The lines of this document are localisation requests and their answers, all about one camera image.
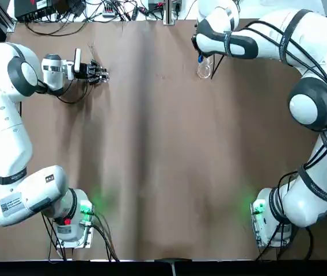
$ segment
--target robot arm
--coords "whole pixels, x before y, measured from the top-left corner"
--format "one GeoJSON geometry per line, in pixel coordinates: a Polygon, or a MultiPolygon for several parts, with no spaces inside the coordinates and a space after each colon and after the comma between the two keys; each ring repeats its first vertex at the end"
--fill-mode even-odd
{"type": "Polygon", "coordinates": [[[50,89],[49,93],[61,96],[64,93],[65,77],[69,81],[84,79],[94,85],[99,82],[109,81],[107,69],[100,66],[95,60],[90,64],[81,63],[81,50],[75,49],[74,61],[62,60],[59,55],[48,54],[42,60],[44,82],[50,89]]]}
{"type": "Polygon", "coordinates": [[[44,87],[39,86],[42,80],[40,63],[30,49],[0,43],[0,226],[43,212],[57,222],[60,239],[71,246],[79,245],[88,233],[87,227],[79,223],[91,219],[82,212],[83,208],[92,208],[86,194],[69,189],[66,174],[59,166],[27,176],[32,143],[15,104],[34,92],[44,92],[44,87]]]}
{"type": "MultiPolygon", "coordinates": [[[[302,77],[290,92],[288,107],[297,122],[321,133],[312,158],[320,148],[327,149],[327,82],[321,71],[308,68],[315,66],[293,43],[300,45],[327,75],[327,18],[305,10],[279,10],[234,32],[238,17],[231,0],[211,4],[199,0],[193,46],[203,56],[218,53],[240,59],[269,58],[295,67],[302,77]]],[[[298,172],[289,185],[263,189],[251,204],[259,246],[266,246],[270,240],[271,246],[280,246],[281,238],[286,245],[291,224],[306,227],[327,215],[327,154],[313,167],[301,166],[298,172]],[[283,234],[281,229],[276,231],[280,224],[285,225],[283,234]]]]}

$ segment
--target black cable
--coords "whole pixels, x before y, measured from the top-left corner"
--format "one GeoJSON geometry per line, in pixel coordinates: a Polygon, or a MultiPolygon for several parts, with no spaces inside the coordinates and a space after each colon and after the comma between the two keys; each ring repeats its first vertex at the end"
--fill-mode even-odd
{"type": "Polygon", "coordinates": [[[63,99],[61,99],[61,97],[57,97],[57,99],[58,100],[60,100],[60,101],[62,101],[63,103],[65,103],[65,104],[69,104],[69,105],[73,105],[73,104],[77,104],[77,103],[79,103],[81,100],[83,100],[84,99],[84,97],[85,97],[85,95],[87,94],[87,91],[88,91],[88,82],[85,82],[85,91],[83,92],[83,94],[78,98],[78,99],[76,99],[75,101],[71,101],[71,102],[69,102],[69,101],[65,101],[65,100],[63,100],[63,99]]]}
{"type": "Polygon", "coordinates": [[[235,5],[238,9],[238,12],[240,13],[240,4],[239,4],[240,0],[233,0],[233,2],[235,3],[235,5]]]}
{"type": "Polygon", "coordinates": [[[82,21],[82,22],[83,22],[82,26],[81,26],[79,29],[77,29],[76,31],[70,32],[70,33],[63,33],[63,34],[60,34],[60,35],[59,35],[59,34],[56,34],[57,32],[59,32],[60,30],[62,30],[62,29],[67,25],[71,13],[68,13],[68,16],[67,16],[67,18],[66,18],[66,22],[64,22],[64,24],[63,24],[59,29],[57,29],[57,30],[55,30],[55,31],[53,31],[53,32],[51,32],[51,33],[42,33],[42,32],[38,32],[38,31],[36,31],[36,30],[33,30],[33,29],[29,26],[29,23],[28,23],[28,22],[25,23],[25,26],[26,26],[26,28],[27,28],[28,30],[30,30],[32,33],[34,33],[34,34],[36,34],[36,35],[39,35],[39,36],[63,37],[63,36],[74,35],[74,34],[78,33],[80,30],[82,30],[82,29],[84,28],[84,26],[89,22],[89,20],[94,20],[94,18],[96,18],[97,16],[99,16],[100,14],[102,14],[102,13],[99,13],[99,14],[96,14],[96,13],[97,13],[97,10],[100,8],[100,6],[101,6],[104,2],[105,2],[105,1],[101,1],[101,2],[98,4],[97,8],[96,8],[95,11],[91,14],[90,17],[87,17],[87,16],[86,16],[86,18],[82,21]]]}
{"type": "MultiPolygon", "coordinates": [[[[41,214],[42,215],[42,220],[43,220],[43,223],[44,223],[44,226],[45,226],[45,228],[46,228],[46,230],[47,230],[47,234],[48,234],[48,237],[50,238],[50,240],[51,240],[51,242],[52,242],[52,245],[54,246],[54,249],[57,251],[58,250],[58,248],[57,248],[57,243],[59,243],[59,245],[60,245],[60,248],[61,248],[61,255],[62,255],[62,258],[63,258],[63,260],[64,261],[66,261],[66,256],[65,256],[65,252],[64,251],[62,251],[62,247],[61,247],[61,243],[60,243],[60,240],[57,238],[57,236],[56,236],[56,238],[57,238],[57,240],[56,240],[56,244],[54,243],[54,241],[52,240],[52,236],[51,236],[51,234],[50,234],[50,230],[48,230],[48,227],[47,227],[47,224],[46,224],[46,221],[45,221],[45,219],[44,219],[44,215],[43,214],[41,214]]],[[[54,230],[54,228],[53,228],[53,226],[51,225],[51,228],[52,228],[52,230],[53,230],[53,232],[55,233],[55,235],[56,235],[56,232],[55,232],[55,230],[54,230]]]]}
{"type": "Polygon", "coordinates": [[[260,255],[258,255],[258,257],[255,260],[259,260],[266,252],[266,250],[268,249],[268,247],[271,245],[271,242],[273,240],[273,238],[276,236],[276,233],[278,232],[278,230],[280,229],[281,223],[279,223],[279,225],[276,227],[276,230],[274,231],[274,233],[272,234],[270,240],[268,241],[266,247],[262,250],[262,253],[260,255]]]}
{"type": "Polygon", "coordinates": [[[184,20],[187,20],[187,17],[188,17],[188,15],[189,15],[189,13],[191,12],[191,9],[192,9],[192,7],[193,7],[193,5],[194,5],[195,2],[197,2],[197,0],[195,0],[195,1],[193,2],[192,6],[189,8],[188,14],[187,14],[187,16],[185,16],[184,20]]]}
{"type": "Polygon", "coordinates": [[[211,79],[214,77],[214,72],[215,72],[215,54],[212,55],[212,74],[211,74],[211,79]]]}
{"type": "MultiPolygon", "coordinates": [[[[98,222],[100,223],[101,228],[102,228],[102,231],[105,232],[105,231],[104,231],[104,225],[102,224],[101,219],[100,219],[96,214],[94,214],[94,216],[97,218],[98,222]]],[[[111,254],[110,254],[110,252],[108,251],[108,245],[107,245],[107,242],[108,242],[108,241],[107,241],[107,239],[106,239],[106,240],[105,240],[106,254],[107,254],[108,261],[111,262],[111,254]]]]}
{"type": "Polygon", "coordinates": [[[219,61],[219,63],[217,64],[216,68],[212,71],[211,79],[214,78],[214,75],[216,74],[216,71],[217,71],[217,69],[219,68],[219,66],[220,66],[220,64],[221,64],[221,62],[222,62],[222,60],[223,60],[224,57],[225,57],[225,55],[223,55],[223,56],[220,58],[220,61],[219,61]]]}
{"type": "Polygon", "coordinates": [[[105,233],[104,233],[101,229],[99,229],[98,226],[96,226],[96,225],[94,225],[94,224],[92,224],[92,227],[93,227],[95,230],[97,230],[97,232],[98,232],[98,233],[102,236],[102,238],[104,239],[105,244],[107,245],[108,250],[109,250],[109,252],[111,253],[111,255],[112,255],[113,259],[115,260],[115,262],[120,262],[119,259],[118,259],[117,256],[116,256],[116,254],[112,251],[111,246],[109,245],[109,243],[108,243],[108,242],[106,243],[107,238],[106,238],[106,236],[105,236],[105,233]]]}
{"type": "Polygon", "coordinates": [[[66,252],[65,252],[65,247],[62,246],[57,234],[56,234],[56,231],[55,231],[55,228],[54,226],[52,225],[52,222],[50,222],[50,219],[48,217],[47,218],[47,221],[48,221],[48,224],[50,225],[51,227],[51,230],[53,231],[53,233],[55,234],[55,237],[56,237],[56,244],[59,244],[60,246],[60,250],[61,250],[61,255],[63,257],[64,260],[66,260],[66,252]]]}

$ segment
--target brown table surface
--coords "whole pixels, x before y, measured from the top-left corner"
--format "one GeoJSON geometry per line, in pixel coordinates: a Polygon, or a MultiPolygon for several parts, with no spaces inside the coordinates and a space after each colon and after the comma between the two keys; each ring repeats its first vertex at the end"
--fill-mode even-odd
{"type": "MultiPolygon", "coordinates": [[[[50,95],[26,99],[23,120],[33,143],[29,173],[64,167],[70,186],[107,216],[120,259],[255,258],[249,203],[304,162],[316,139],[287,108],[296,70],[225,58],[212,81],[200,80],[193,25],[95,23],[72,36],[41,37],[19,24],[8,37],[40,60],[47,53],[72,59],[80,48],[89,62],[92,46],[109,68],[109,83],[77,105],[50,95]]],[[[77,97],[74,86],[67,93],[77,97]]],[[[312,231],[313,258],[327,258],[327,218],[312,231]]],[[[307,237],[300,231],[285,258],[302,258],[307,237]]],[[[0,227],[0,260],[45,259],[48,245],[39,214],[0,227]]],[[[74,258],[105,259],[100,237],[74,258]]]]}

